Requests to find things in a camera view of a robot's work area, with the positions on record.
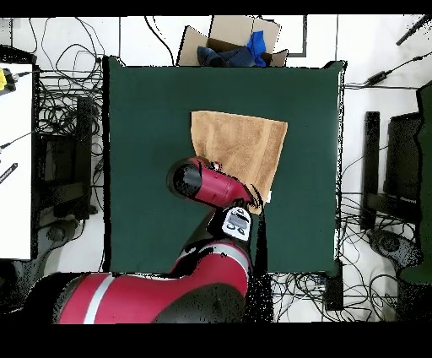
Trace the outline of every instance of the white stripe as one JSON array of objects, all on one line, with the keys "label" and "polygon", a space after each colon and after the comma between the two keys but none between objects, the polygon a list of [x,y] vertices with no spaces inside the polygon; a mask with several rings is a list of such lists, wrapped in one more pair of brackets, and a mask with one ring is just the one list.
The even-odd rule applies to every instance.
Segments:
[{"label": "white stripe", "polygon": [[205,247],[203,247],[200,252],[203,250],[212,247],[213,252],[212,253],[224,253],[226,256],[229,256],[230,258],[233,258],[239,265],[245,270],[246,275],[248,275],[248,268],[249,268],[249,260],[246,258],[246,256],[239,251],[239,249],[236,249],[232,247],[231,245],[226,245],[221,243],[217,244],[210,244]]},{"label": "white stripe", "polygon": [[99,285],[98,289],[94,293],[89,308],[87,309],[87,313],[85,314],[84,324],[93,324],[95,323],[96,313],[98,312],[99,304],[102,301],[102,297],[108,290],[111,282],[114,281],[115,277],[112,277],[111,274],[105,277],[102,283]]}]

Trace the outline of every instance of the yellow device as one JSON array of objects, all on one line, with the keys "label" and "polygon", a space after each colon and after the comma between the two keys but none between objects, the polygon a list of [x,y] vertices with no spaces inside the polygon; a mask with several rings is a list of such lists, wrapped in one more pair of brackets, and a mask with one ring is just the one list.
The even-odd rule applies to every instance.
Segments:
[{"label": "yellow device", "polygon": [[12,74],[8,68],[0,68],[0,95],[14,92],[16,90],[15,82],[19,76]]},{"label": "yellow device", "polygon": [[6,83],[8,81],[6,80],[6,76],[4,75],[4,71],[2,68],[0,68],[0,90],[4,90],[4,86],[6,86]]}]

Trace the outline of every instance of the white floor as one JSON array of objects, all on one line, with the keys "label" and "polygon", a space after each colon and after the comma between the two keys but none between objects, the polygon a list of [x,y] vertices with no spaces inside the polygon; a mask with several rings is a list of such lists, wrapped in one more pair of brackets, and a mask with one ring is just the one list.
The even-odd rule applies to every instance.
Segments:
[{"label": "white floor", "polygon": [[[284,48],[288,48],[290,52],[302,51],[301,16],[264,15],[263,18],[274,19],[282,25],[282,32],[275,46],[275,51]],[[346,60],[348,61],[348,68],[345,83],[361,84],[368,77],[381,70],[394,68],[412,57],[430,51],[427,34],[429,26],[425,26],[425,29],[418,31],[401,46],[396,46],[396,41],[419,18],[420,15],[309,15],[307,56],[306,58],[288,58],[287,66],[320,68],[335,59]],[[106,55],[119,56],[120,54],[126,65],[170,65],[169,53],[150,32],[143,17],[121,18],[121,31],[119,31],[119,18],[82,18],[82,20],[94,26],[97,36],[105,48]],[[184,26],[189,24],[207,34],[210,25],[209,16],[155,17],[155,20],[175,60]],[[149,22],[154,25],[151,18],[149,18]],[[51,69],[51,64],[41,48],[46,19],[32,19],[32,23],[38,41],[35,52],[38,57],[38,64],[42,69]],[[0,43],[10,45],[8,32],[1,26],[2,23],[0,23]],[[96,51],[103,53],[95,39],[95,34],[92,30],[89,32],[94,37]],[[53,63],[64,49],[73,43],[92,49],[88,34],[76,19],[54,18],[47,22],[43,47]],[[35,39],[28,19],[16,19],[13,22],[13,46],[28,52],[35,49]],[[59,62],[59,67],[70,69],[78,49],[76,47],[68,51]],[[78,56],[77,69],[89,69],[90,63],[89,55],[82,54]],[[398,69],[381,84],[420,87],[431,79],[432,56]],[[387,141],[386,128],[390,117],[417,110],[414,90],[346,89],[344,95],[343,169],[362,155],[363,120],[366,111],[379,111],[381,113],[380,141],[381,145],[385,145]],[[382,188],[383,183],[385,158],[386,151],[382,150],[380,188]],[[343,192],[357,193],[361,191],[361,169],[361,161],[348,169],[343,178]],[[103,183],[103,177],[98,182],[98,184],[101,183]],[[359,201],[359,195],[350,195],[349,197],[356,202]],[[81,238],[51,254],[46,266],[46,274],[55,271],[97,270],[102,259],[103,232],[103,214],[100,212],[88,221]],[[394,274],[390,262],[373,253],[366,243],[360,241],[355,246],[346,245],[345,255],[361,270],[366,284],[377,274]],[[346,287],[357,285],[360,282],[359,274],[353,265],[345,266],[343,275],[347,284]],[[396,289],[394,282],[386,278],[378,279],[374,288],[382,295],[384,293],[394,295]],[[362,288],[357,288],[357,290],[361,294],[365,292],[365,289]],[[350,290],[347,294],[355,295],[356,292]],[[347,304],[358,301],[362,300],[346,298]],[[321,321],[321,314],[311,301],[286,296],[283,299],[283,310],[288,304],[289,316],[284,314],[281,317],[281,322]],[[365,316],[365,312],[360,310],[351,310],[350,312],[358,319],[365,319],[367,316]],[[332,312],[328,313],[328,316],[336,318],[335,313]],[[392,314],[389,313],[386,318],[391,319]],[[373,316],[371,320],[378,320],[378,318]]]}]

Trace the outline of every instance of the white desk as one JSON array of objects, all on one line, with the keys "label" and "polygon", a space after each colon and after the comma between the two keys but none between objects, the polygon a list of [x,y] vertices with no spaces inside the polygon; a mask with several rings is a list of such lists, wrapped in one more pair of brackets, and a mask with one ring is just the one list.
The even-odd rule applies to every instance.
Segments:
[{"label": "white desk", "polygon": [[[32,71],[29,64],[0,63],[12,73]],[[32,74],[19,79],[17,89],[0,96],[0,145],[31,132]],[[0,154],[0,176],[18,167],[0,184],[0,258],[30,259],[31,135]]]}]

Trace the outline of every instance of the power adapter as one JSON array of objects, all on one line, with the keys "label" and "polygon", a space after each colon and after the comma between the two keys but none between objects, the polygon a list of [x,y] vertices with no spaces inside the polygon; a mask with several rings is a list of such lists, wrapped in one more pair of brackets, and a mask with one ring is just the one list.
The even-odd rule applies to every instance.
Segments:
[{"label": "power adapter", "polygon": [[366,80],[366,86],[373,86],[375,84],[378,84],[378,83],[384,81],[387,78],[387,76],[392,72],[393,71],[390,70],[390,71],[381,71],[377,74],[374,74],[372,77],[369,77]]}]

